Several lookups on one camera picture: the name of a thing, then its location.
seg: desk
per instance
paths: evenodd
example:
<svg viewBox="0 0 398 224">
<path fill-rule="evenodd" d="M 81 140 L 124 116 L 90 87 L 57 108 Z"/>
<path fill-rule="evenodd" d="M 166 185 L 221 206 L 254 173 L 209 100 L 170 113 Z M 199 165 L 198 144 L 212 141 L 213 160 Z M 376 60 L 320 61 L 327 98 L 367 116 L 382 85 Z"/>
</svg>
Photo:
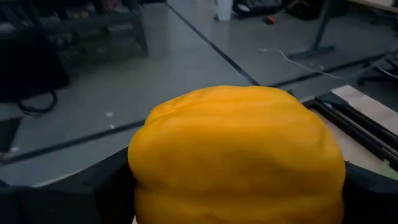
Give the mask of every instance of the desk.
<svg viewBox="0 0 398 224">
<path fill-rule="evenodd" d="M 392 6 L 394 2 L 393 0 L 348 0 L 348 1 L 398 14 L 398 7 Z M 328 46 L 320 45 L 323 34 L 325 33 L 326 26 L 329 22 L 331 9 L 333 8 L 333 4 L 335 2 L 336 0 L 325 0 L 325 2 L 323 3 L 323 8 L 320 15 L 317 32 L 315 33 L 314 41 L 311 47 L 308 50 L 288 54 L 288 58 L 292 60 L 306 58 L 320 54 L 327 54 L 335 50 L 334 45 L 328 45 Z"/>
</svg>

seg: black floor tape line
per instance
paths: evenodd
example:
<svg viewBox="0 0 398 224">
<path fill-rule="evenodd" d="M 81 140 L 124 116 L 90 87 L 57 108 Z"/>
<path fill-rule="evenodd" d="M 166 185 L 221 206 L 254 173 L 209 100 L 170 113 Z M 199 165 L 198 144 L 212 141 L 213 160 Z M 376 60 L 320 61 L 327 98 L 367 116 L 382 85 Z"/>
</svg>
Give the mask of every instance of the black floor tape line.
<svg viewBox="0 0 398 224">
<path fill-rule="evenodd" d="M 103 138 L 103 137 L 106 137 L 106 136 L 109 136 L 112 134 L 121 133 L 123 131 L 130 130 L 132 128 L 139 128 L 139 127 L 143 126 L 144 123 L 145 123 L 145 120 L 140 120 L 140 121 L 136 121 L 133 123 L 125 124 L 123 126 L 120 126 L 120 127 L 114 128 L 114 129 L 109 129 L 109 130 L 102 131 L 99 133 L 91 134 L 89 136 L 81 137 L 81 138 L 74 139 L 71 141 L 55 144 L 55 145 L 49 146 L 49 147 L 44 147 L 42 149 L 32 150 L 30 152 L 21 154 L 19 156 L 11 157 L 9 159 L 4 159 L 4 160 L 0 161 L 0 166 L 13 164 L 15 162 L 21 162 L 26 159 L 31 159 L 31 158 L 34 158 L 37 156 L 43 156 L 44 154 L 56 152 L 56 151 L 59 151 L 62 149 L 66 149 L 68 147 L 76 146 L 78 144 L 83 144 L 83 143 L 87 143 L 90 141 L 94 141 L 94 140 L 97 140 L 97 139 L 100 139 L 100 138 Z"/>
<path fill-rule="evenodd" d="M 355 60 L 355 61 L 352 61 L 352 62 L 344 63 L 344 64 L 339 65 L 339 66 L 335 66 L 335 67 L 331 67 L 331 68 L 325 69 L 323 72 L 327 72 L 327 73 L 337 72 L 337 71 L 345 69 L 345 68 L 350 68 L 352 66 L 364 64 L 364 63 L 366 63 L 368 61 L 377 60 L 377 59 L 379 59 L 379 58 L 381 58 L 383 56 L 385 56 L 385 54 L 378 54 L 378 55 L 374 55 L 374 56 L 358 59 L 358 60 Z M 291 85 L 291 84 L 294 84 L 294 83 L 298 83 L 298 82 L 302 82 L 302 81 L 305 81 L 305 80 L 309 80 L 311 78 L 316 78 L 316 77 L 319 77 L 319 76 L 322 76 L 322 75 L 324 75 L 324 74 L 321 74 L 321 73 L 318 73 L 318 72 L 312 72 L 312 73 L 309 73 L 309 74 L 306 74 L 306 75 L 299 76 L 297 78 L 292 78 L 290 80 L 282 81 L 282 82 L 279 82 L 279 83 L 274 83 L 272 85 L 269 85 L 269 87 L 280 88 L 280 87 L 283 87 L 283 86 L 287 86 L 287 85 Z"/>
<path fill-rule="evenodd" d="M 174 12 L 186 25 L 188 25 L 200 38 L 202 38 L 210 47 L 215 50 L 224 60 L 226 60 L 235 70 L 237 70 L 247 81 L 252 85 L 260 85 L 255 79 L 253 79 L 248 72 L 243 70 L 234 60 L 232 60 L 228 55 L 226 55 L 222 50 L 220 50 L 212 41 L 207 39 L 196 27 L 194 27 L 190 22 L 188 22 L 180 13 L 178 13 L 172 6 L 165 3 L 166 6 Z"/>
</svg>

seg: black bag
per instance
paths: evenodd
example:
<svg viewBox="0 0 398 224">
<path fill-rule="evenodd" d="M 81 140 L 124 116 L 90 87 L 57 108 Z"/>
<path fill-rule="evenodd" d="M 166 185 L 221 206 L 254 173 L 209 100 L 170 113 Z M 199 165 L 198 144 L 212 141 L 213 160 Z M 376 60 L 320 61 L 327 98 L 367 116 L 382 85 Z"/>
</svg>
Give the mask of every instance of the black bag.
<svg viewBox="0 0 398 224">
<path fill-rule="evenodd" d="M 54 90 L 68 84 L 68 74 L 45 34 L 38 28 L 0 34 L 0 103 L 18 103 L 24 112 L 44 113 L 57 102 Z M 46 109 L 25 107 L 21 100 L 51 93 Z"/>
</svg>

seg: gray floor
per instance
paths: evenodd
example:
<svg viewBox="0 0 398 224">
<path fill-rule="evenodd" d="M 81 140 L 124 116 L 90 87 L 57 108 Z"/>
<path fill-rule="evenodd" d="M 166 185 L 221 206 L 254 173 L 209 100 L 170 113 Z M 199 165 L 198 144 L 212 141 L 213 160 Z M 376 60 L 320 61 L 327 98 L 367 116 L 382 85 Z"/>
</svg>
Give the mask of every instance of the gray floor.
<svg viewBox="0 0 398 224">
<path fill-rule="evenodd" d="M 312 38 L 316 21 L 303 22 L 282 15 L 274 26 L 265 25 L 258 17 L 216 22 L 212 2 L 169 1 L 261 85 L 308 73 L 286 62 L 279 54 L 261 55 L 257 50 L 260 47 L 285 52 L 304 49 Z M 72 84 L 58 91 L 59 103 L 51 113 L 39 118 L 24 117 L 14 141 L 14 147 L 19 148 L 16 154 L 144 119 L 155 105 L 192 90 L 214 85 L 250 85 L 164 4 L 146 5 L 143 15 L 149 57 L 132 57 L 77 70 Z M 327 68 L 378 54 L 390 49 L 394 36 L 390 28 L 373 26 L 363 14 L 351 12 L 331 21 L 325 42 L 336 44 L 337 51 L 303 63 Z M 346 82 L 319 77 L 285 88 L 293 89 L 302 98 Z M 39 96 L 29 103 L 39 105 L 46 100 L 47 96 Z M 111 117 L 106 116 L 109 112 L 113 113 Z M 13 105 L 0 106 L 0 118 L 19 115 Z M 122 149 L 134 132 L 126 131 L 1 167 L 0 179 L 12 184 L 34 185 L 84 169 Z"/>
</svg>

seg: table leg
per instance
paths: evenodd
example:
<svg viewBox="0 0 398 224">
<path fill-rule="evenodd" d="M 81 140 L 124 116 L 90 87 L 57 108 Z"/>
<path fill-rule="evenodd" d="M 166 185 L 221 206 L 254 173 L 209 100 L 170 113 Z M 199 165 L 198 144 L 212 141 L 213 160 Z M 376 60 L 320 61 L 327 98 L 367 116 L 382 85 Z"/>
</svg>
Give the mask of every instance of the table leg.
<svg viewBox="0 0 398 224">
<path fill-rule="evenodd" d="M 296 52 L 288 55 L 288 58 L 301 59 L 306 57 L 311 57 L 315 55 L 327 54 L 335 50 L 335 46 L 320 46 L 320 42 L 322 40 L 323 34 L 325 33 L 326 26 L 328 25 L 330 13 L 333 9 L 333 4 L 335 0 L 325 0 L 323 3 L 323 8 L 320 16 L 320 20 L 318 23 L 317 33 L 315 34 L 315 38 L 313 44 L 310 49 L 304 50 L 302 52 Z"/>
</svg>

